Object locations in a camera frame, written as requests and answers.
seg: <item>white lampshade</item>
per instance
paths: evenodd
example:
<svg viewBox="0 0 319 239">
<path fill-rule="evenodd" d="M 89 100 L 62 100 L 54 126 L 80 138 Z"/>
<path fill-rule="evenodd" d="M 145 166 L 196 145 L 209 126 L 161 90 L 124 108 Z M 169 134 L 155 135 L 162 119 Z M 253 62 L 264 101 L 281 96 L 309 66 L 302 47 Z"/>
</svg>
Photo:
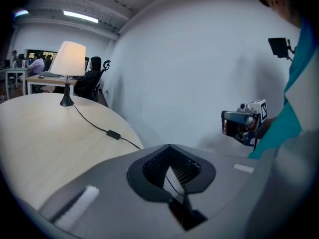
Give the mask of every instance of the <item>white lampshade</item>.
<svg viewBox="0 0 319 239">
<path fill-rule="evenodd" d="M 64 41 L 56 55 L 50 72 L 69 76 L 84 75 L 85 46 Z"/>
</svg>

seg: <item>fluorescent light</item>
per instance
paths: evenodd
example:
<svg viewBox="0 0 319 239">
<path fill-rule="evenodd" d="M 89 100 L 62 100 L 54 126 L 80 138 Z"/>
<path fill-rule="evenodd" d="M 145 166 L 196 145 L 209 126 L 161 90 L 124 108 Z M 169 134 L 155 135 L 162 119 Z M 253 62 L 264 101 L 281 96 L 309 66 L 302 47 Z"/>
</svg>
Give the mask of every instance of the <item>fluorescent light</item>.
<svg viewBox="0 0 319 239">
<path fill-rule="evenodd" d="M 28 13 L 29 12 L 27 10 L 21 10 L 21 11 L 17 12 L 14 17 L 18 17 L 20 15 L 24 15 L 24 14 L 28 14 Z"/>
<path fill-rule="evenodd" d="M 86 16 L 86 15 L 75 13 L 75 12 L 70 12 L 70 11 L 64 10 L 63 13 L 64 13 L 64 15 L 67 15 L 67 16 L 86 19 L 86 20 L 92 21 L 94 23 L 99 22 L 99 20 L 97 18 L 92 18 L 92 17 Z"/>
</svg>

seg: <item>person's hand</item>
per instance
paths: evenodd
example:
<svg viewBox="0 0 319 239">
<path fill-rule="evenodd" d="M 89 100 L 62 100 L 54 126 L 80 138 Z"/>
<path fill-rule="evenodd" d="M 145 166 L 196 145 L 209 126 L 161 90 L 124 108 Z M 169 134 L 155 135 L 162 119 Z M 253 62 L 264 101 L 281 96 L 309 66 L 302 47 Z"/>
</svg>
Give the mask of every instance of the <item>person's hand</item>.
<svg viewBox="0 0 319 239">
<path fill-rule="evenodd" d="M 255 137 L 257 139 L 262 139 L 276 118 L 277 117 L 265 120 L 265 122 L 261 125 L 260 129 L 255 133 Z"/>
</svg>

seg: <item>wooden tabletop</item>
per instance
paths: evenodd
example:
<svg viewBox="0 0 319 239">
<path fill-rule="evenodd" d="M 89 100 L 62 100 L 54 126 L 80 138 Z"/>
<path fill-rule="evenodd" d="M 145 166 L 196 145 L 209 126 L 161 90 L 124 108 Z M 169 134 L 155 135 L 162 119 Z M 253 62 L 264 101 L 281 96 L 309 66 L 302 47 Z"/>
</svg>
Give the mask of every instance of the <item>wooden tabletop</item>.
<svg viewBox="0 0 319 239">
<path fill-rule="evenodd" d="M 106 136 L 74 107 L 62 107 L 62 94 L 21 96 L 0 104 L 0 165 L 11 191 L 36 210 L 57 189 L 94 165 L 137 149 Z M 105 106 L 72 96 L 74 105 L 96 126 L 113 130 L 143 148 L 126 121 Z"/>
<path fill-rule="evenodd" d="M 32 82 L 40 82 L 40 83 L 56 83 L 56 84 L 64 84 L 66 82 L 66 78 L 62 77 L 44 77 L 43 79 L 39 78 L 38 75 L 34 75 L 31 77 L 26 78 L 26 81 L 32 81 Z M 70 79 L 69 83 L 70 85 L 75 85 L 78 82 L 78 80 Z"/>
</svg>

